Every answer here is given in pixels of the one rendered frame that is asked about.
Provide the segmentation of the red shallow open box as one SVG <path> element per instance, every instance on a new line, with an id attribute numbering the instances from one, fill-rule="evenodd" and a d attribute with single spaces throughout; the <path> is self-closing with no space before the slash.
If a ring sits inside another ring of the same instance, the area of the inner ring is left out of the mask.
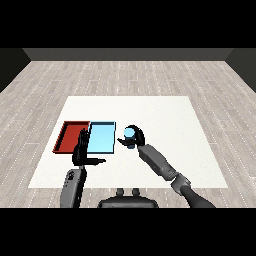
<path id="1" fill-rule="evenodd" d="M 89 121 L 65 121 L 52 152 L 55 154 L 72 154 L 74 147 L 78 144 L 80 131 L 82 129 L 87 130 L 89 124 Z"/>

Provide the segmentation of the dark grey robot body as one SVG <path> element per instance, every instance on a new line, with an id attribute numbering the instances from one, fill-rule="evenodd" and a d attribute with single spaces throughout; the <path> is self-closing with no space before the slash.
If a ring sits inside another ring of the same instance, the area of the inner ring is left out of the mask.
<path id="1" fill-rule="evenodd" d="M 124 189 L 118 188 L 116 195 L 101 200 L 98 208 L 158 208 L 158 204 L 153 199 L 142 197 L 138 188 L 132 189 L 131 196 L 125 196 Z"/>

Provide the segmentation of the light blue shallow open box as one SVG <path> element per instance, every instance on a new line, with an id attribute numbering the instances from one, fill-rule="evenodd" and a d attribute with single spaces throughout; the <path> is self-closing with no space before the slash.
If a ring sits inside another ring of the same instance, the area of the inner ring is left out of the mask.
<path id="1" fill-rule="evenodd" d="M 89 154 L 113 154 L 116 123 L 114 121 L 92 121 L 89 126 Z"/>

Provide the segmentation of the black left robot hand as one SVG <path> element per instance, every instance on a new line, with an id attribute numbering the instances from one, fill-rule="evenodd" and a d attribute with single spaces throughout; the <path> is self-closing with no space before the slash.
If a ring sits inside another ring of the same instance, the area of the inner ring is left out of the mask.
<path id="1" fill-rule="evenodd" d="M 72 154 L 72 163 L 74 166 L 83 166 L 83 165 L 98 165 L 104 163 L 105 159 L 99 158 L 88 158 L 87 149 L 89 144 L 90 134 L 87 130 L 82 129 L 78 136 L 78 143 L 74 147 Z"/>

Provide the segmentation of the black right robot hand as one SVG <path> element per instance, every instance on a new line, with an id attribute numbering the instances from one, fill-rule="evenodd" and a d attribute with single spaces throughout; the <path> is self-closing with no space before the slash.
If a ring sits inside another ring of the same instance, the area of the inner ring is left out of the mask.
<path id="1" fill-rule="evenodd" d="M 136 125 L 129 125 L 126 128 L 132 128 L 134 130 L 135 139 L 134 140 L 126 140 L 125 138 L 123 138 L 123 139 L 118 138 L 117 139 L 118 142 L 120 142 L 123 146 L 126 146 L 128 149 L 134 149 L 137 146 L 145 145 L 145 136 L 144 136 L 143 131 L 139 127 L 137 127 Z"/>

